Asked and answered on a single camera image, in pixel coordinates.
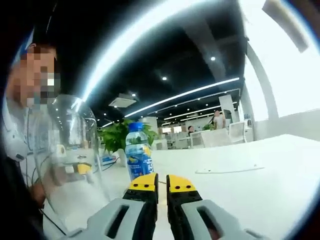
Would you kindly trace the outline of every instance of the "transparent dome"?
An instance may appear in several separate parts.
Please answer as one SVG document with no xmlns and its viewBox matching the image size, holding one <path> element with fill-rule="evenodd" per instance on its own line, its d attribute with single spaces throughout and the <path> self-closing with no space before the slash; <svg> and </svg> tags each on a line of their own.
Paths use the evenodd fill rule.
<svg viewBox="0 0 320 240">
<path fill-rule="evenodd" d="M 93 112 L 79 98 L 60 95 L 41 111 L 34 131 L 36 169 L 48 202 L 69 231 L 86 227 L 108 203 Z"/>
</svg>

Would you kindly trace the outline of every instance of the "bottle cap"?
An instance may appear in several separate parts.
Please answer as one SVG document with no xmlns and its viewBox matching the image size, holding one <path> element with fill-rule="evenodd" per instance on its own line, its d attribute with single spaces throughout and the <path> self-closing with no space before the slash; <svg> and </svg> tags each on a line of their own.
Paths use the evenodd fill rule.
<svg viewBox="0 0 320 240">
<path fill-rule="evenodd" d="M 129 131 L 130 132 L 141 131 L 143 126 L 144 126 L 143 122 L 132 122 L 132 123 L 129 123 Z"/>
</svg>

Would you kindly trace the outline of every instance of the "water bottle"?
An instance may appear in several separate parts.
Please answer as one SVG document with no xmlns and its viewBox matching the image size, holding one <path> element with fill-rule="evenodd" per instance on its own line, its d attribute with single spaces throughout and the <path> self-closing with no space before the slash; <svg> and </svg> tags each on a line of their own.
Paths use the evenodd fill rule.
<svg viewBox="0 0 320 240">
<path fill-rule="evenodd" d="M 129 124 L 129 134 L 125 138 L 125 155 L 131 181 L 135 178 L 153 173 L 151 148 L 148 137 L 142 131 L 142 122 Z"/>
</svg>

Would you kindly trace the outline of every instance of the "robotic claw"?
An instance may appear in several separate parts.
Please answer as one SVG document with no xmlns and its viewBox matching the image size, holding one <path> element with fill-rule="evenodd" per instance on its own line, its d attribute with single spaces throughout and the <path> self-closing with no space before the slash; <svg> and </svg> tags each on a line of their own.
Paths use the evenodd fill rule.
<svg viewBox="0 0 320 240">
<path fill-rule="evenodd" d="M 134 179 L 123 198 L 91 216 L 86 229 L 62 240 L 151 240 L 158 216 L 158 174 Z M 176 240 L 254 240 L 268 238 L 241 230 L 238 220 L 211 200 L 203 200 L 187 179 L 166 176 L 167 216 Z"/>
</svg>

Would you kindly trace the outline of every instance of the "black ceiling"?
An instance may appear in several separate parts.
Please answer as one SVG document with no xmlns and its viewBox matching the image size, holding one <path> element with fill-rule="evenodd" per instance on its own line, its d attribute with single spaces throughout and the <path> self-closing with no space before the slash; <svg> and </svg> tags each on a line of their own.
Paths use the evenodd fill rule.
<svg viewBox="0 0 320 240">
<path fill-rule="evenodd" d="M 36 39 L 44 36 L 56 3 L 44 2 L 36 3 L 44 9 L 36 15 Z M 228 94 L 233 101 L 238 102 L 241 93 L 238 89 L 242 89 L 244 81 L 246 39 L 236 2 L 200 4 L 145 34 L 89 96 L 87 102 L 100 119 L 98 125 L 119 120 L 128 113 L 186 91 L 237 77 L 240 80 L 168 101 L 131 118 L 150 115 L 158 117 L 161 124 L 170 114 L 175 116 L 186 113 L 187 109 L 191 112 L 220 105 L 219 96 L 225 91 L 230 91 Z M 156 4 L 157 1 L 145 0 L 59 1 L 46 35 L 57 47 L 62 70 L 61 92 L 81 97 L 102 52 L 137 17 Z M 216 57 L 215 61 L 210 60 L 212 56 Z M 133 105 L 127 108 L 108 106 L 119 94 L 132 93 L 136 94 L 137 100 Z M 203 115 L 212 112 L 204 111 Z"/>
</svg>

